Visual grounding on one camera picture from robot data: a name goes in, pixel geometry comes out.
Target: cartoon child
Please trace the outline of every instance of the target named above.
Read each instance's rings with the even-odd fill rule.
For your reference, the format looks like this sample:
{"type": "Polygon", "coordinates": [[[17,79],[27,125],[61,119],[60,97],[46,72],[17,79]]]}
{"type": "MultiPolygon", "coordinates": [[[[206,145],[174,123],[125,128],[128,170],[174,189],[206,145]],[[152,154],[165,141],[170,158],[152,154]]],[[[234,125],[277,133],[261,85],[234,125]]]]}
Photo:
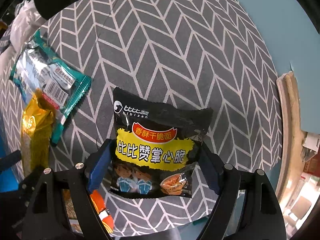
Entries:
{"type": "Polygon", "coordinates": [[[149,174],[134,169],[132,176],[137,185],[137,191],[140,194],[148,194],[152,190],[151,176],[149,174]]]}
{"type": "Polygon", "coordinates": [[[120,187],[121,192],[129,192],[130,189],[135,188],[135,182],[130,179],[132,171],[128,167],[122,164],[116,164],[114,170],[119,176],[117,186],[120,187]]]}

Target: chevron pattern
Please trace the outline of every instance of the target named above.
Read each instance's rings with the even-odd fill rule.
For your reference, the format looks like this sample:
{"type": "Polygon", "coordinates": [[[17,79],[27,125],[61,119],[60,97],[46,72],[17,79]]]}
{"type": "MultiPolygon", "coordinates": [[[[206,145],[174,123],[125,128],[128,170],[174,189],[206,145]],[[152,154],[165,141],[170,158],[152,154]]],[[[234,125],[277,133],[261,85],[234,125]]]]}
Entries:
{"type": "MultiPolygon", "coordinates": [[[[205,142],[240,170],[269,170],[281,159],[277,73],[237,0],[80,0],[50,19],[41,33],[63,60],[93,78],[51,149],[51,168],[83,162],[105,138],[115,137],[116,86],[178,108],[213,108],[205,142]]],[[[5,78],[1,86],[3,116],[18,122],[17,89],[5,78]]],[[[20,146],[17,131],[19,122],[5,127],[10,150],[20,146]]],[[[186,224],[208,215],[217,198],[198,166],[192,199],[124,199],[107,192],[109,183],[106,178],[100,191],[115,219],[115,236],[186,224]]]]}

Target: silver bolt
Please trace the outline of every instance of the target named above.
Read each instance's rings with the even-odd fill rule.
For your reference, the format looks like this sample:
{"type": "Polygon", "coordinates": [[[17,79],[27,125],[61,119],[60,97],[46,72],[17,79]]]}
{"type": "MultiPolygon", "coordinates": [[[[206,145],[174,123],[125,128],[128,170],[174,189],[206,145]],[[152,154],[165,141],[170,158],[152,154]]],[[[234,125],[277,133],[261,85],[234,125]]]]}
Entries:
{"type": "Polygon", "coordinates": [[[84,166],[83,163],[77,163],[77,164],[76,164],[76,169],[77,169],[77,170],[82,169],[83,166],[84,166]]]}
{"type": "Polygon", "coordinates": [[[51,169],[50,168],[46,168],[44,169],[43,173],[44,174],[49,174],[51,172],[51,169]]]}
{"type": "Polygon", "coordinates": [[[264,171],[263,170],[261,170],[261,169],[257,169],[257,173],[259,174],[259,175],[264,175],[264,171]]]}
{"type": "Polygon", "coordinates": [[[230,163],[226,163],[224,165],[224,167],[227,169],[227,170],[232,170],[233,169],[233,166],[230,164],[230,163]]]}

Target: table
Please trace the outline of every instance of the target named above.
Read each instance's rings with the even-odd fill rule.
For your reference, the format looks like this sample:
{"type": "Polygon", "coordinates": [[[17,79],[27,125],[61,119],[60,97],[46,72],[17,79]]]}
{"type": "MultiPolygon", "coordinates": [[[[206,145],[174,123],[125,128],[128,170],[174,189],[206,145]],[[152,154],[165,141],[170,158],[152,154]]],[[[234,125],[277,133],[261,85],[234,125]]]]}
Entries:
{"type": "MultiPolygon", "coordinates": [[[[212,107],[205,142],[240,170],[269,170],[282,154],[277,73],[257,27],[237,0],[80,0],[41,27],[68,64],[93,78],[66,123],[50,167],[68,169],[114,138],[116,86],[178,108],[212,107]]],[[[8,151],[20,147],[24,107],[17,88],[1,81],[2,136],[8,151]]],[[[124,199],[106,192],[115,236],[162,231],[208,215],[217,195],[200,168],[193,198],[124,199]]]]}

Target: blue wall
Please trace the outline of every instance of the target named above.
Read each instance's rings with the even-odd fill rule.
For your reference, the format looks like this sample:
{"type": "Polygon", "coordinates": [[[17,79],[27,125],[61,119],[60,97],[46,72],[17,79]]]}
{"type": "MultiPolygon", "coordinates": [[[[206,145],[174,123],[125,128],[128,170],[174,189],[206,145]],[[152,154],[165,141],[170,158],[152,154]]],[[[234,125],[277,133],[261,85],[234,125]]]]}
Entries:
{"type": "Polygon", "coordinates": [[[320,35],[296,0],[238,0],[257,26],[278,74],[294,71],[301,129],[320,134],[320,35]]]}

